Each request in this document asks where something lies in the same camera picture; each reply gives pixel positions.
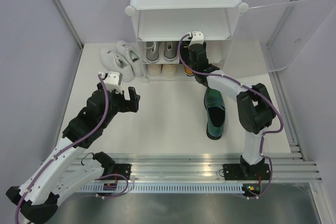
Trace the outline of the orange canvas sneaker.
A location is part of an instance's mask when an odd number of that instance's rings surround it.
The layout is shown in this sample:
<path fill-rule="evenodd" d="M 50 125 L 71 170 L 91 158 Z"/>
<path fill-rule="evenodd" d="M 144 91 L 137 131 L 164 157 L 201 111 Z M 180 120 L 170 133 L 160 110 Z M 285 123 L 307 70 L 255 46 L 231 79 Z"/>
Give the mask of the orange canvas sneaker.
<path fill-rule="evenodd" d="M 189 67 L 184 67 L 184 71 L 185 71 L 186 76 L 188 76 L 188 77 L 193 77 L 194 76 L 193 71 Z"/>

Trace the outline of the white sneaker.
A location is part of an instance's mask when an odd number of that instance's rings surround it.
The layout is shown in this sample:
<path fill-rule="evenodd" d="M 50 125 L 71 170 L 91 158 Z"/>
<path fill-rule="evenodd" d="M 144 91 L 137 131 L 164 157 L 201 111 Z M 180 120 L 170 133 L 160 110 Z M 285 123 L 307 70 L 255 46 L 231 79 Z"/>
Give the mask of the white sneaker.
<path fill-rule="evenodd" d="M 111 49 L 101 49 L 100 61 L 108 71 L 121 73 L 123 82 L 130 82 L 135 77 L 131 65 L 127 62 L 127 60 Z"/>
<path fill-rule="evenodd" d="M 142 62 L 137 49 L 126 41 L 120 40 L 117 42 L 116 50 L 130 64 L 136 77 L 143 76 Z"/>

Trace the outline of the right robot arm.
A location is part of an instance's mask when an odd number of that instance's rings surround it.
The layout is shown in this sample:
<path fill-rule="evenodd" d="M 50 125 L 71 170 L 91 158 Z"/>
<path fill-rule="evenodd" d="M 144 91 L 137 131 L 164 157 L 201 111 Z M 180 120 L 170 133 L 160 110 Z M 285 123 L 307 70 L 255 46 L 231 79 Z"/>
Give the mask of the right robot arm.
<path fill-rule="evenodd" d="M 227 76 L 208 62 L 206 43 L 192 44 L 181 40 L 177 53 L 180 62 L 193 73 L 195 80 L 206 87 L 204 105 L 208 113 L 207 136 L 219 139 L 224 132 L 226 112 L 223 95 L 237 105 L 238 119 L 245 130 L 245 146 L 239 163 L 223 164 L 226 181 L 271 180 L 272 161 L 263 154 L 265 135 L 280 114 L 273 105 L 266 86 L 248 86 Z"/>

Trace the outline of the green heeled shoe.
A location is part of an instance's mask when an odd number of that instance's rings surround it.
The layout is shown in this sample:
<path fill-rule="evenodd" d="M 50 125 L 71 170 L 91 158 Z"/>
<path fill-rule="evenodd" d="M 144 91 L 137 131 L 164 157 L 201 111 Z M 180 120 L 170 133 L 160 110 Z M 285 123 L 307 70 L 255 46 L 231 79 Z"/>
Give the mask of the green heeled shoe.
<path fill-rule="evenodd" d="M 219 140 L 224 133 L 226 108 L 222 94 L 207 88 L 204 95 L 204 107 L 207 113 L 206 135 L 211 140 Z"/>
<path fill-rule="evenodd" d="M 190 43 L 189 41 L 182 41 L 180 48 L 181 57 L 186 65 L 190 64 L 189 49 L 188 49 L 189 43 Z"/>

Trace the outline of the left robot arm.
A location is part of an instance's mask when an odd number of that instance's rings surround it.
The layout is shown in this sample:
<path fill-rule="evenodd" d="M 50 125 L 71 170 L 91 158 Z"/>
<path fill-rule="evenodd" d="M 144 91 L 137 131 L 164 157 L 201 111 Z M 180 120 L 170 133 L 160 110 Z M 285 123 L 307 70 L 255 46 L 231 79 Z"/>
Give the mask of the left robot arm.
<path fill-rule="evenodd" d="M 90 162 L 62 177 L 73 161 L 103 134 L 117 113 L 138 111 L 140 95 L 134 87 L 129 87 L 128 92 L 127 100 L 123 91 L 109 91 L 103 82 L 97 85 L 41 167 L 21 186 L 7 190 L 6 196 L 16 205 L 15 223 L 19 223 L 20 215 L 29 223 L 46 223 L 68 197 L 92 180 L 128 181 L 129 176 L 118 171 L 115 161 L 104 152 L 95 153 Z"/>

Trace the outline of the grey canvas sneaker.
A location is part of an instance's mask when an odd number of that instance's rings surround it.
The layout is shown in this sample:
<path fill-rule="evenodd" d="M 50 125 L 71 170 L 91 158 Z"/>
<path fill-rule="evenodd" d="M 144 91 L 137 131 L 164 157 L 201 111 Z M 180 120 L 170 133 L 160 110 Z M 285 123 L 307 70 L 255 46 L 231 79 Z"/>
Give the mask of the grey canvas sneaker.
<path fill-rule="evenodd" d="M 164 59 L 167 62 L 172 62 L 175 60 L 177 56 L 177 47 L 178 47 L 178 41 L 166 41 L 164 43 Z"/>
<path fill-rule="evenodd" d="M 159 60 L 159 46 L 160 42 L 146 41 L 144 47 L 146 49 L 146 60 L 149 63 L 156 63 Z"/>

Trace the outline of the beige lace sneaker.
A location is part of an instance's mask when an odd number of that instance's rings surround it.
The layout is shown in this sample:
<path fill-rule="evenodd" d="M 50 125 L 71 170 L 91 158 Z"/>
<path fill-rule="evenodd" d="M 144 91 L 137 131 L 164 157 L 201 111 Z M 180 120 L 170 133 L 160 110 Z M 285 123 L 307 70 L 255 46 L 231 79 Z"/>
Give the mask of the beige lace sneaker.
<path fill-rule="evenodd" d="M 164 78 L 173 78 L 177 75 L 177 64 L 164 64 L 162 65 L 162 76 Z"/>
<path fill-rule="evenodd" d="M 147 66 L 147 75 L 150 77 L 160 76 L 162 73 L 161 64 L 150 64 Z"/>

